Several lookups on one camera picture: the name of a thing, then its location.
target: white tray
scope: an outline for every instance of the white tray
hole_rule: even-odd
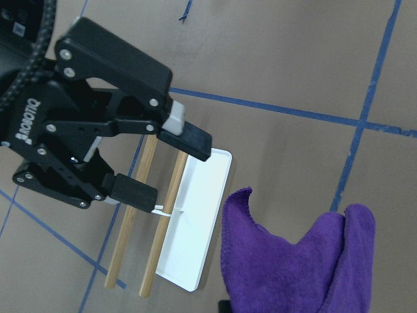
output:
[[[188,156],[156,269],[187,291],[198,287],[231,161],[219,149],[206,162]]]

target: bolt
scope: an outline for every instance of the bolt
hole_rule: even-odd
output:
[[[149,104],[151,105],[151,106],[158,106],[159,105],[159,102],[156,100],[156,99],[150,99],[149,100]]]
[[[46,150],[44,148],[39,148],[38,149],[38,154],[40,154],[40,155],[46,155]]]
[[[64,68],[64,75],[66,77],[73,78],[73,77],[75,77],[76,72],[72,68],[66,67],[66,68]]]
[[[14,19],[13,13],[5,8],[1,9],[1,17],[4,18],[6,21],[12,22]]]
[[[59,55],[64,59],[64,60],[71,60],[71,58],[72,58],[72,54],[71,54],[71,52],[69,51],[69,50],[67,50],[67,49],[62,49],[60,52],[59,52]]]
[[[48,124],[48,125],[46,125],[46,130],[48,132],[56,132],[57,131],[57,127],[55,125],[53,125],[53,124]]]

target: blue tape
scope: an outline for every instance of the blue tape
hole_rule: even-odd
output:
[[[193,4],[193,0],[188,0],[187,7],[185,8],[184,14],[178,19],[178,21],[182,21],[183,23],[188,17],[188,13],[190,13],[191,5]]]
[[[306,117],[308,119],[316,119],[319,121],[326,121],[326,122],[331,122],[331,123],[336,123],[336,124],[342,124],[342,125],[348,125],[348,126],[356,126],[358,124],[358,121],[356,119],[349,119],[347,117],[340,117],[340,116],[328,115],[328,114],[323,114],[323,113],[315,113],[315,112],[310,112],[310,111],[297,110],[297,109],[292,109],[292,108],[286,108],[284,106],[275,106],[272,104],[266,104],[262,102],[255,102],[255,101],[249,101],[249,100],[242,100],[238,98],[212,95],[210,93],[200,93],[199,91],[191,91],[191,90],[179,89],[179,88],[170,88],[169,91],[172,93],[178,93],[180,95],[187,95],[187,96],[192,96],[192,97],[197,97],[197,98],[204,98],[204,99],[209,99],[209,100],[237,104],[239,106],[247,106],[250,108],[257,108],[261,110],[289,114],[293,116]]]
[[[36,217],[32,212],[30,212],[28,209],[26,209],[20,203],[18,203],[16,201],[13,201],[14,198],[11,198],[8,194],[6,194],[1,189],[0,189],[0,194],[2,196],[4,196],[7,200],[11,201],[13,203],[13,205],[15,205],[18,209],[20,209],[28,217],[32,218],[36,223],[38,223],[40,226],[42,226],[46,231],[48,231],[50,234],[52,234],[60,242],[62,242],[64,245],[66,245],[68,248],[70,248],[76,254],[81,256],[85,261],[90,263],[92,266],[96,266],[96,262],[92,258],[90,258],[88,255],[86,255],[84,252],[82,252],[79,248],[77,248],[75,245],[73,245],[70,241],[65,239],[62,235],[60,235],[55,230],[50,228],[47,224],[45,224],[45,222],[41,221],[41,219]],[[103,268],[101,265],[98,266],[98,270],[105,275],[107,274],[107,270],[105,268]],[[126,289],[126,284],[119,279],[117,280],[117,285],[119,285],[122,289]]]
[[[130,167],[129,167],[129,171],[128,171],[128,176],[129,177],[132,176],[132,174],[133,174],[133,170],[135,168],[137,159],[139,158],[139,152],[141,150],[144,137],[145,137],[144,135],[141,136],[141,139],[139,140],[139,143],[137,145],[132,163],[130,164]],[[85,304],[87,303],[87,300],[90,296],[91,288],[93,287],[94,280],[96,279],[97,270],[98,270],[99,267],[101,267],[100,263],[102,261],[104,251],[106,250],[107,243],[108,243],[110,235],[111,235],[111,231],[113,230],[113,227],[115,225],[117,215],[119,214],[120,206],[121,206],[120,203],[116,205],[115,211],[114,211],[113,216],[111,218],[109,227],[108,227],[107,232],[106,232],[106,236],[104,237],[104,241],[103,241],[102,247],[100,249],[100,253],[98,254],[96,266],[93,269],[93,273],[91,274],[89,284],[87,285],[87,289],[85,290],[83,300],[82,300],[82,302],[79,306],[79,310],[78,310],[79,313],[82,313],[84,311]]]
[[[376,130],[377,132],[386,132],[388,134],[417,138],[417,130],[414,129],[403,130],[401,127],[397,126],[383,125],[370,122],[366,123],[365,128],[370,130]]]
[[[7,213],[6,213],[6,217],[5,217],[5,219],[3,220],[3,224],[1,225],[1,229],[0,229],[0,238],[1,238],[1,234],[3,234],[3,230],[5,229],[5,227],[6,227],[6,223],[7,223],[7,220],[8,220],[8,216],[10,215],[10,211],[12,210],[12,207],[13,207],[13,203],[14,203],[14,200],[16,199],[16,195],[18,194],[18,191],[19,191],[19,186],[17,186],[16,187],[16,189],[14,190],[14,193],[13,193],[13,198],[11,198],[9,201],[10,201],[10,205],[9,205],[9,207],[8,207],[8,210],[7,210]]]
[[[79,14],[79,16],[83,16],[84,12],[85,12],[85,8],[87,8],[87,5],[89,4],[89,0],[85,0],[83,8],[81,9],[81,13]]]
[[[381,46],[378,52],[377,61],[375,62],[375,67],[373,69],[371,82],[367,90],[364,106],[362,108],[362,112],[360,114],[360,118],[358,121],[358,126],[356,127],[356,131],[354,133],[354,137],[351,143],[351,150],[346,159],[345,167],[343,168],[343,171],[339,180],[338,188],[336,189],[336,193],[334,195],[333,202],[330,207],[330,210],[333,212],[338,210],[343,191],[345,191],[347,180],[349,179],[349,176],[352,171],[352,166],[354,163],[356,153],[358,152],[360,140],[362,139],[362,134],[364,133],[364,129],[367,125],[366,121],[369,115],[369,111],[371,109],[373,98],[375,96],[375,91],[377,90],[378,81],[381,76],[381,70],[384,65],[388,47],[390,45],[392,32],[394,30],[395,21],[397,20],[397,15],[398,15],[400,6],[401,6],[401,0],[396,0],[394,9],[392,11],[392,15],[390,16],[386,24],[384,36],[382,38]]]
[[[12,197],[10,197],[6,192],[4,192],[4,191],[2,191],[1,189],[0,189],[0,194],[3,196],[3,197],[5,197],[8,201],[13,201],[13,198]]]

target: wooden dowel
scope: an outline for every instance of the wooden dowel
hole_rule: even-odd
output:
[[[178,194],[178,189],[180,187],[182,174],[184,173],[185,164],[187,162],[187,157],[188,155],[186,153],[179,151],[171,182],[169,183],[167,196],[164,202],[164,208],[162,210],[164,213],[172,214],[175,200]],[[158,266],[162,245],[164,244],[165,235],[168,229],[168,224],[169,217],[160,216],[154,241],[152,243],[151,252],[149,254],[148,263],[146,265],[145,276],[143,277],[141,289],[139,291],[139,296],[143,298],[148,298],[151,294],[156,267]]]
[[[156,136],[148,136],[135,177],[135,179],[141,183],[146,183],[157,143],[158,139]],[[104,282],[104,287],[106,288],[113,289],[116,286],[117,277],[122,266],[124,251],[126,250],[127,244],[129,242],[129,236],[132,232],[136,212],[136,208],[129,205],[127,206],[119,236],[117,238],[116,246],[113,251],[113,256],[111,257],[106,281]]]

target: purple towel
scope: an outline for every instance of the purple towel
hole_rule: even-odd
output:
[[[355,204],[346,217],[325,213],[292,245],[253,221],[251,193],[239,190],[223,208],[222,273],[233,313],[369,312],[371,211]]]

